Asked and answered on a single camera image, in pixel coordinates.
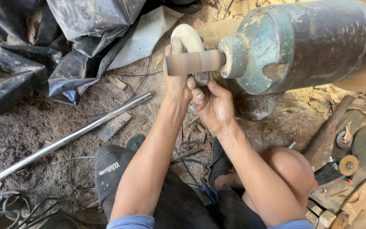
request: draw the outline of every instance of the black shoe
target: black shoe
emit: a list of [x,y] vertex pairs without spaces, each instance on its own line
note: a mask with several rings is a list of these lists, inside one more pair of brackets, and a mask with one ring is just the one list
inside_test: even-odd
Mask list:
[[220,142],[215,137],[212,144],[211,166],[208,177],[208,184],[215,193],[217,193],[217,190],[214,181],[221,175],[227,175],[231,166],[230,159],[228,159]]

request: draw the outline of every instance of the metal pipe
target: metal pipe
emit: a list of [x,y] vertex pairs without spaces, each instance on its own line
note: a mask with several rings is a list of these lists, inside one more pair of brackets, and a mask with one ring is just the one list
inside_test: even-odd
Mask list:
[[73,141],[74,139],[80,137],[81,135],[89,132],[90,130],[94,129],[95,127],[98,127],[102,124],[104,124],[105,122],[108,122],[109,120],[115,118],[116,116],[120,115],[121,113],[137,106],[138,104],[148,100],[152,98],[152,93],[148,92],[136,99],[134,99],[133,101],[126,103],[124,105],[121,105],[118,109],[110,112],[109,114],[105,115],[102,118],[99,118],[97,120],[95,120],[94,122],[80,128],[79,130],[71,133],[70,135],[63,137],[57,141],[55,141],[54,143],[39,149],[38,151],[36,151],[35,153],[33,153],[32,155],[27,156],[26,158],[18,161],[17,163],[11,165],[10,167],[0,171],[0,180],[2,180],[3,178],[7,177],[8,175],[13,174],[14,172],[16,172],[17,170],[23,168],[24,166],[32,163],[33,161],[35,161],[38,158],[41,158],[43,156],[45,156],[46,154],[64,146],[65,144]]

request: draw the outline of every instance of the leg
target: leg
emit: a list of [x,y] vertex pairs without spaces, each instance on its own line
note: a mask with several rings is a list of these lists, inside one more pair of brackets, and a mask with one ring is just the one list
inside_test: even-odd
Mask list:
[[[135,151],[117,145],[101,147],[94,158],[99,205],[110,218],[119,181]],[[168,170],[153,214],[155,228],[218,228],[190,186]]]
[[[314,181],[313,170],[306,158],[301,153],[284,147],[269,148],[261,157],[285,181],[300,205],[306,206]],[[244,188],[236,172],[222,175],[215,181],[218,190],[221,190],[224,184],[235,188]],[[242,200],[256,211],[246,191]]]

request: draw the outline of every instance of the blue shirt sleeve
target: blue shirt sleeve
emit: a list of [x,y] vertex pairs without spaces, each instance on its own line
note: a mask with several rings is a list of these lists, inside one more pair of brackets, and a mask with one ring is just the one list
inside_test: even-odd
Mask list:
[[118,218],[107,225],[107,229],[152,229],[155,226],[153,216],[136,215]]
[[269,229],[314,229],[315,227],[307,220],[290,221]]

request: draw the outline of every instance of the rusty metal rod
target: rusty metal rod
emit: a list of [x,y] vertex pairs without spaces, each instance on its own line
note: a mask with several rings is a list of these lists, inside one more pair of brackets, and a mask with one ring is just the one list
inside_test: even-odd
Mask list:
[[73,141],[74,139],[80,137],[81,135],[89,132],[90,130],[94,129],[95,127],[98,127],[106,122],[108,122],[109,120],[115,118],[116,116],[120,115],[121,113],[124,113],[125,111],[137,106],[138,104],[148,100],[152,98],[152,93],[148,92],[144,95],[141,95],[140,97],[134,99],[133,101],[126,103],[124,105],[121,105],[118,109],[113,110],[112,112],[108,113],[107,115],[105,115],[104,117],[101,117],[97,120],[95,120],[94,122],[80,128],[79,130],[71,133],[70,135],[63,137],[57,141],[55,141],[54,143],[45,146],[42,149],[39,149],[38,151],[36,151],[35,153],[27,156],[26,158],[18,161],[17,163],[9,166],[8,168],[0,171],[0,180],[2,180],[3,178],[13,174],[14,172],[18,171],[19,169],[25,167],[26,165],[32,163],[33,161],[35,161],[38,158],[43,157],[44,155],[64,146],[65,144]]
[[347,112],[350,105],[353,103],[355,98],[351,95],[346,95],[338,104],[334,112],[330,115],[327,121],[320,127],[318,132],[314,135],[313,141],[310,143],[308,149],[303,154],[305,158],[310,162],[314,155],[317,153],[318,149],[323,144],[327,135],[330,131],[335,131],[337,123],[343,117],[345,112]]

